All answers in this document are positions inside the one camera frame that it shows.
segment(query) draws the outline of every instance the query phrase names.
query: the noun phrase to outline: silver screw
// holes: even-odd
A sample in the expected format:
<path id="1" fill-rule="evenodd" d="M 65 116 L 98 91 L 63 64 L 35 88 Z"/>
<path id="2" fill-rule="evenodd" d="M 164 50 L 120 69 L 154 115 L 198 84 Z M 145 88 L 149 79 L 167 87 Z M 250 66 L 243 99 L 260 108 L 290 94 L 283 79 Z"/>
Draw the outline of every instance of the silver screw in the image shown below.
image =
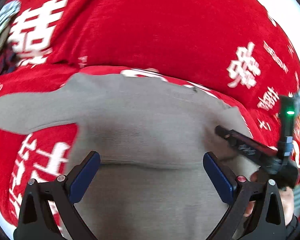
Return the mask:
<path id="1" fill-rule="evenodd" d="M 58 176 L 57 180 L 58 180 L 59 182 L 62 182 L 62 181 L 65 180 L 65 176 L 64 176 L 64 175 L 60 175 L 60 176 Z"/>
<path id="2" fill-rule="evenodd" d="M 28 182 L 28 184 L 29 184 L 29 185 L 33 185 L 34 182 L 35 182 L 35 179 L 30 179 L 29 182 Z"/>
<path id="3" fill-rule="evenodd" d="M 268 180 L 268 182 L 272 186 L 276 185 L 276 182 L 273 179 Z"/>

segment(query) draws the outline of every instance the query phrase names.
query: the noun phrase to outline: human hand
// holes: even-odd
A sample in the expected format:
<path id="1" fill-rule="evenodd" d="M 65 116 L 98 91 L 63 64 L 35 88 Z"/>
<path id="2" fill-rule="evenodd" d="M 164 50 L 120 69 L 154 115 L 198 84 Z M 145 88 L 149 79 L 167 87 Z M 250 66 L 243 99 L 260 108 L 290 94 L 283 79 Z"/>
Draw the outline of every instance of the human hand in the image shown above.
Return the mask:
<path id="1" fill-rule="evenodd" d="M 251 175 L 250 180 L 256 182 L 257 178 L 258 178 L 258 172 L 256 171 Z M 294 216 L 294 209 L 295 209 L 294 193 L 290 187 L 287 187 L 286 191 L 279 190 L 279 194 L 282 202 L 282 207 L 284 209 L 285 225 L 287 226 L 291 222 Z M 251 215 L 254 206 L 255 206 L 254 201 L 248 203 L 248 206 L 244 213 L 245 217 Z"/>

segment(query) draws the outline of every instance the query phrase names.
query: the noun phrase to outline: plaid fabric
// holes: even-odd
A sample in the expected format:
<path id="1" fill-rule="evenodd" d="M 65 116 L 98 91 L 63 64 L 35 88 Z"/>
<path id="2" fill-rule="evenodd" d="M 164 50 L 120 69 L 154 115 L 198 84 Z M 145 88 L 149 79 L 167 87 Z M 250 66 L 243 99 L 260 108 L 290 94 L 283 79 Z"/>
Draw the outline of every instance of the plaid fabric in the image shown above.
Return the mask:
<path id="1" fill-rule="evenodd" d="M 0 75 L 13 72 L 17 61 L 18 57 L 12 49 L 12 44 L 7 43 L 0 54 Z"/>

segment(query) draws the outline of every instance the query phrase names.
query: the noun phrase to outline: black sleeve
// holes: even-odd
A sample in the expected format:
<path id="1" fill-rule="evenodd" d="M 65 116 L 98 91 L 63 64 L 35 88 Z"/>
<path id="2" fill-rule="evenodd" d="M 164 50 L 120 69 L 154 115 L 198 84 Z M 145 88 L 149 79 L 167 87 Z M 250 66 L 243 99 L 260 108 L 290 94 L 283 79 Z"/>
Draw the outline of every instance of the black sleeve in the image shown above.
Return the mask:
<path id="1" fill-rule="evenodd" d="M 294 215 L 291 222 L 286 226 L 286 240 L 294 240 L 300 233 L 300 223 Z"/>

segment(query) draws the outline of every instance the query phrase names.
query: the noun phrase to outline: blue gripper pad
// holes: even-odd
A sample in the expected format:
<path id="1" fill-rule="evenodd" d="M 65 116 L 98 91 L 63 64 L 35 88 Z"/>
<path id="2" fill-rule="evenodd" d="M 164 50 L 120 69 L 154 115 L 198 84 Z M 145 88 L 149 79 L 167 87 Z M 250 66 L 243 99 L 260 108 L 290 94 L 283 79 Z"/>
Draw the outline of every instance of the blue gripper pad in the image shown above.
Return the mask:
<path id="1" fill-rule="evenodd" d="M 97 152 L 93 152 L 70 185 L 69 200 L 72 204 L 81 201 L 100 164 L 100 155 Z"/>
<path id="2" fill-rule="evenodd" d="M 203 156 L 203 167 L 221 200 L 228 205 L 232 205 L 237 189 L 235 174 L 229 167 L 220 164 L 212 152 L 207 152 Z"/>

